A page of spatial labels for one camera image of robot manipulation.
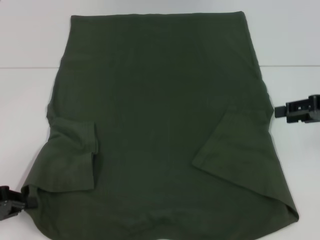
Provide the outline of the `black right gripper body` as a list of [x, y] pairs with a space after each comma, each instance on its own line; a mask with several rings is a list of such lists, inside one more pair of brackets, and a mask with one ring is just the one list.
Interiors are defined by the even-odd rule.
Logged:
[[320, 121], [320, 95], [311, 95], [309, 100], [309, 117], [311, 122]]

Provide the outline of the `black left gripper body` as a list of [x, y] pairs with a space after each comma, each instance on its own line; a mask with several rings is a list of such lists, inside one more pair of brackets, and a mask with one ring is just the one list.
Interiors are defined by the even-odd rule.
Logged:
[[15, 200], [3, 200], [0, 202], [0, 220], [6, 220], [17, 216], [25, 209], [25, 203]]

